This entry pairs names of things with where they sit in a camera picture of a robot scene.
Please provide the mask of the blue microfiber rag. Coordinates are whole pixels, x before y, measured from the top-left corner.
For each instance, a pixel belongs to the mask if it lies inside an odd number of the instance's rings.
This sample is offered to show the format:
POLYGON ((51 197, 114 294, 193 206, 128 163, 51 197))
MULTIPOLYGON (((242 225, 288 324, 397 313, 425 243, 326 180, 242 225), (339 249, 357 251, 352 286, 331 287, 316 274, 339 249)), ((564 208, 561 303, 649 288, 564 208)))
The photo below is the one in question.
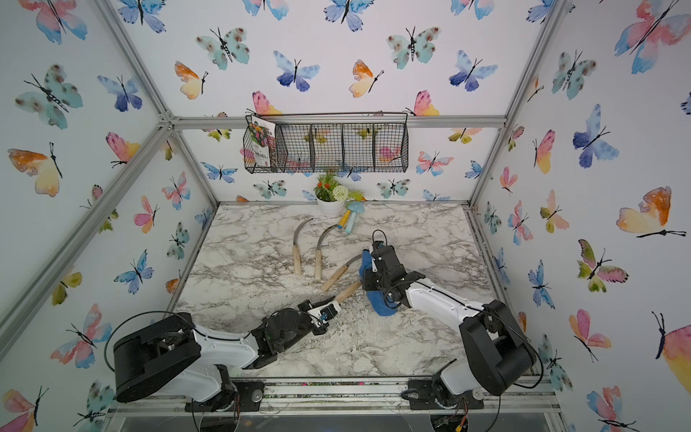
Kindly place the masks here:
POLYGON ((390 317, 397 313, 399 304, 389 301, 384 292, 378 289, 376 274, 372 264, 372 256, 369 250, 362 252, 362 264, 359 269, 360 282, 365 290, 366 297, 374 312, 381 317, 390 317))

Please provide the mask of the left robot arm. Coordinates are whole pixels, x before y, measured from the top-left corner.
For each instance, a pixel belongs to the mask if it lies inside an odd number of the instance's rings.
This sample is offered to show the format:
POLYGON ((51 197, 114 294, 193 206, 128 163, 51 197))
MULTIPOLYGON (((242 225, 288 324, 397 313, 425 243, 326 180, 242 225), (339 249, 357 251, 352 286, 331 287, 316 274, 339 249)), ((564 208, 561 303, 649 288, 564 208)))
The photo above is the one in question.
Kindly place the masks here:
POLYGON ((173 312, 115 342, 115 399, 135 402, 152 395, 183 396, 190 410, 214 412, 239 405, 239 387, 230 370, 258 370, 278 359, 307 335, 327 332, 340 312, 330 297, 302 302, 263 318, 247 334, 207 329, 188 312, 173 312))

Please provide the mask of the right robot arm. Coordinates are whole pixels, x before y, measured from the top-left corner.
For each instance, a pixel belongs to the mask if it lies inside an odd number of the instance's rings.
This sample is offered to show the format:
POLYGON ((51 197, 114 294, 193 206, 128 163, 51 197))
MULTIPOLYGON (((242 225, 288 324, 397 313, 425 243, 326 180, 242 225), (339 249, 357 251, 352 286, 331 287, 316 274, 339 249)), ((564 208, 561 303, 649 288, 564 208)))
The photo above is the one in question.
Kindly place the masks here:
POLYGON ((363 289, 375 312, 390 316, 401 308, 422 311, 456 331, 464 358, 433 375, 437 400, 451 401, 476 389, 494 396, 534 366, 537 354, 504 302, 473 302, 452 293, 399 262, 395 248, 376 241, 362 254, 363 289))

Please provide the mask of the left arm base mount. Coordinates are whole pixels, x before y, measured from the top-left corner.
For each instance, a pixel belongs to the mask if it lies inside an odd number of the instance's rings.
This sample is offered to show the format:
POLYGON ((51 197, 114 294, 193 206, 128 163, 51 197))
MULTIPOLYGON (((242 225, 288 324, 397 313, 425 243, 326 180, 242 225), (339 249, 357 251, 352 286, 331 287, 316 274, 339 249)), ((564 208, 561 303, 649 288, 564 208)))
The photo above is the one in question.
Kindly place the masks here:
POLYGON ((266 386, 262 381, 231 381, 221 385, 221 391, 209 401, 190 401, 185 412, 212 413, 235 412, 243 414, 258 412, 264 399, 266 386))

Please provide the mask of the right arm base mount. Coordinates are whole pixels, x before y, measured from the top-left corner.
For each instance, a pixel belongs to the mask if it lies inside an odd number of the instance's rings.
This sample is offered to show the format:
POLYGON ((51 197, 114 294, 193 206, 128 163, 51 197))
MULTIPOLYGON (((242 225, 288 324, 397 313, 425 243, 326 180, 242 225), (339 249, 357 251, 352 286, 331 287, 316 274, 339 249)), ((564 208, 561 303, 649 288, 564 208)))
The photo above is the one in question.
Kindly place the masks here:
POLYGON ((430 378, 409 379, 401 398, 412 410, 480 410, 482 387, 467 361, 453 360, 430 378))

